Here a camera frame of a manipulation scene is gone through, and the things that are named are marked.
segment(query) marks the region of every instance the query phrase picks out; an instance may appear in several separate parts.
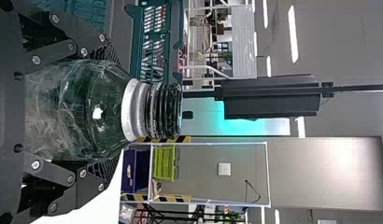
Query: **bolt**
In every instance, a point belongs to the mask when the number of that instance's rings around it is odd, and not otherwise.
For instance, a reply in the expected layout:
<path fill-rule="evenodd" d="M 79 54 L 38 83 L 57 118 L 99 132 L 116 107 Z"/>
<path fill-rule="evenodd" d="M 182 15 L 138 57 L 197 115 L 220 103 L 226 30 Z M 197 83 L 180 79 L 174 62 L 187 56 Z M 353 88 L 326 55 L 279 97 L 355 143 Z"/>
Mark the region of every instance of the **bolt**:
<path fill-rule="evenodd" d="M 72 175 L 70 175 L 70 176 L 68 177 L 68 183 L 71 184 L 71 183 L 73 182 L 74 179 L 75 179 L 75 178 L 74 178 Z"/>
<path fill-rule="evenodd" d="M 68 44 L 68 48 L 69 50 L 73 50 L 75 47 L 73 46 L 73 44 Z"/>
<path fill-rule="evenodd" d="M 14 79 L 16 79 L 17 81 L 22 81 L 23 78 L 24 78 L 23 73 L 21 73 L 21 72 L 14 72 Z"/>
<path fill-rule="evenodd" d="M 32 169 L 37 170 L 40 167 L 40 161 L 32 162 Z"/>
<path fill-rule="evenodd" d="M 20 153 L 20 152 L 23 151 L 23 146 L 21 144 L 17 144 L 17 145 L 14 146 L 13 149 L 14 149 L 15 153 Z"/>
<path fill-rule="evenodd" d="M 87 50 L 86 49 L 81 49 L 81 55 L 83 55 L 83 57 L 86 57 L 87 56 L 87 54 L 88 54 L 88 52 L 87 52 Z"/>
<path fill-rule="evenodd" d="M 82 170 L 82 171 L 80 172 L 80 177 L 81 177 L 81 178 L 84 178 L 84 177 L 86 177 L 86 174 L 87 174 L 87 171 L 86 171 L 86 170 Z"/>
<path fill-rule="evenodd" d="M 99 191 L 104 190 L 104 184 L 100 184 L 99 187 L 98 187 L 98 190 L 99 190 Z"/>
<path fill-rule="evenodd" d="M 36 65 L 40 65 L 41 61 L 40 61 L 40 58 L 39 56 L 33 56 L 32 57 L 32 62 Z"/>
<path fill-rule="evenodd" d="M 99 35 L 99 39 L 101 40 L 101 42 L 104 42 L 105 41 L 105 36 L 104 35 Z"/>
<path fill-rule="evenodd" d="M 50 211 L 52 213 L 56 212 L 58 209 L 58 204 L 57 203 L 54 203 L 51 207 L 50 207 Z"/>
<path fill-rule="evenodd" d="M 58 18 L 57 15 L 52 15 L 52 16 L 51 16 L 51 19 L 52 19 L 52 21 L 55 22 L 55 23 L 58 23 L 58 22 L 60 21 L 60 18 Z"/>

